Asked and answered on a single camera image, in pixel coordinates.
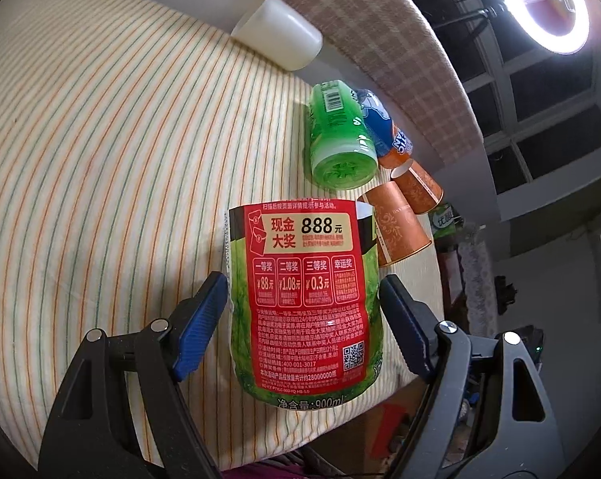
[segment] white plastic cup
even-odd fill
[[[299,70],[318,55],[323,36],[282,0],[258,0],[231,36],[286,70]]]

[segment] qr code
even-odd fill
[[[365,342],[357,342],[356,344],[343,347],[343,368],[345,371],[354,369],[362,365],[365,360]]]

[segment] striped bed sheet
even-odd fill
[[[36,464],[86,331],[138,331],[222,270],[231,207],[329,193],[304,175],[310,87],[227,34],[150,0],[0,4],[0,425]],[[426,216],[421,217],[428,229]],[[396,264],[442,317],[433,247]],[[183,386],[222,469],[289,451],[409,383],[386,326],[376,383],[343,406],[276,409],[233,375],[228,311]],[[129,379],[145,456],[160,462]]]

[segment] metal screw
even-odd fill
[[[168,329],[170,324],[165,319],[156,319],[150,325],[150,329],[155,333],[160,333],[161,331],[165,331]]]
[[[509,342],[511,345],[516,345],[520,343],[520,335],[514,333],[513,331],[507,331],[504,334],[504,340],[505,342]]]
[[[442,329],[442,331],[444,331],[445,333],[448,333],[448,334],[452,334],[452,333],[455,333],[456,331],[458,331],[458,326],[456,326],[451,321],[442,321],[439,324],[439,326],[440,326],[440,329]]]
[[[100,329],[91,329],[88,333],[85,334],[85,337],[88,339],[88,342],[96,342],[101,338],[101,330]]]

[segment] window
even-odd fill
[[[518,142],[533,178],[541,177],[601,147],[601,111],[595,106]]]
[[[510,146],[491,153],[488,158],[493,183],[498,194],[526,184],[525,174]]]
[[[431,25],[457,18],[460,10],[454,0],[413,0]],[[450,25],[437,31],[452,66],[461,81],[467,81],[484,73],[484,64],[475,42],[469,37],[469,28],[464,23]]]
[[[497,6],[502,0],[482,0],[485,6]],[[502,60],[507,62],[536,48],[535,42],[509,14],[503,13],[491,22]]]
[[[437,24],[497,7],[502,0],[413,2]],[[467,89],[497,193],[601,147],[595,84],[601,58],[596,60],[593,41],[576,54],[555,55],[536,44],[507,12],[498,12],[480,34],[470,37],[470,29],[462,23],[443,27],[437,35]]]
[[[572,55],[552,55],[512,74],[518,120],[527,119],[591,88],[592,70],[593,58],[588,50]]]
[[[497,133],[502,129],[491,85],[485,85],[471,92],[469,102],[474,109],[475,118],[483,137],[493,135],[493,133]]]

